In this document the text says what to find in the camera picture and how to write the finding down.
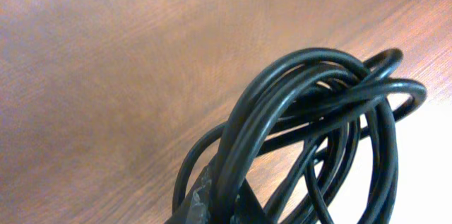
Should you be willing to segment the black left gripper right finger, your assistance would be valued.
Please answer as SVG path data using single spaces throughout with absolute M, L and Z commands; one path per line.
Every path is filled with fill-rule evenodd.
M 230 224 L 271 224 L 251 186 L 244 180 L 234 202 Z

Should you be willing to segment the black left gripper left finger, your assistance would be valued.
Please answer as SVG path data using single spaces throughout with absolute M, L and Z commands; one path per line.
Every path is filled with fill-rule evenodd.
M 207 224 L 210 220 L 210 191 L 213 183 L 213 162 L 201 171 L 189 193 L 184 192 L 191 174 L 188 164 L 183 164 L 176 179 L 173 193 L 173 214 L 165 224 Z

